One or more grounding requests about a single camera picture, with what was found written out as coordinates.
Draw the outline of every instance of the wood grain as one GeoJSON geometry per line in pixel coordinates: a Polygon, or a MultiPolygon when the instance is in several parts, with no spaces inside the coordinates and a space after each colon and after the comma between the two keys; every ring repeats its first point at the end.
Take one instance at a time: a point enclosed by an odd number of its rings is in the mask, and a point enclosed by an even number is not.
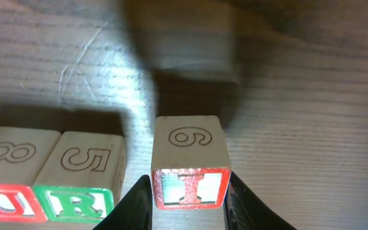
{"type": "MultiPolygon", "coordinates": [[[[368,228],[368,1],[89,2],[0,0],[0,113],[122,114],[122,194],[150,171],[155,116],[216,115],[233,170],[282,218],[368,228]]],[[[154,209],[153,228],[224,220],[154,209]]]]}

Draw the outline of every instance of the engraved number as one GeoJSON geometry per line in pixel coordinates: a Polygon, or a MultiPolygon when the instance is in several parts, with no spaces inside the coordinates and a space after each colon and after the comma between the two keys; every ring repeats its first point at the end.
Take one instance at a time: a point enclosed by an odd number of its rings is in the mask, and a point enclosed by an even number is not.
{"type": "Polygon", "coordinates": [[[199,127],[177,128],[170,133],[169,141],[175,146],[188,147],[196,142],[197,136],[199,137],[198,144],[201,146],[205,146],[212,141],[211,133],[199,127]]]}
{"type": "Polygon", "coordinates": [[[80,148],[73,147],[63,153],[61,165],[69,171],[81,171],[91,167],[91,171],[104,172],[109,155],[109,149],[90,148],[88,152],[81,153],[80,148]]]}
{"type": "Polygon", "coordinates": [[[36,152],[33,144],[24,143],[14,145],[11,142],[0,142],[0,160],[9,163],[20,163],[30,159],[36,152]]]}

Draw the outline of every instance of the number 5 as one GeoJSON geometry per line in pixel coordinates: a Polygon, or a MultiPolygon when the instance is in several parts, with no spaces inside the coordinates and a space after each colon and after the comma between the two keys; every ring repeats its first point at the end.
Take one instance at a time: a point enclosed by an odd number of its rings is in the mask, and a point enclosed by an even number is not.
{"type": "Polygon", "coordinates": [[[80,148],[73,147],[63,153],[61,165],[69,171],[82,171],[91,167],[91,171],[104,172],[109,155],[109,149],[90,148],[87,153],[81,153],[80,148]]]}

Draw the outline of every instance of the wooden block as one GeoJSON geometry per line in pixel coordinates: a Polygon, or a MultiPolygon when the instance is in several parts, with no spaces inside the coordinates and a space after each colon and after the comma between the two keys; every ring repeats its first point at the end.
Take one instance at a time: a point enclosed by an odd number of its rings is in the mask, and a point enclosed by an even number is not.
{"type": "Polygon", "coordinates": [[[0,127],[0,222],[47,220],[31,189],[61,134],[0,127]]]}
{"type": "Polygon", "coordinates": [[[104,219],[120,197],[125,154],[121,136],[65,132],[34,183],[49,220],[104,219]]]}
{"type": "Polygon", "coordinates": [[[157,118],[151,177],[158,208],[219,208],[230,173],[225,133],[216,116],[157,118]]]}

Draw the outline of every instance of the green block face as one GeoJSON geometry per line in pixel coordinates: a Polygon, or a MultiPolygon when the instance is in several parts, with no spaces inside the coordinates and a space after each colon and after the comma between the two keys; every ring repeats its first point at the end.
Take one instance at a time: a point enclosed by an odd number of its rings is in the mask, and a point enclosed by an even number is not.
{"type": "Polygon", "coordinates": [[[113,194],[105,188],[35,185],[33,189],[51,221],[99,223],[114,207],[113,194]]]}

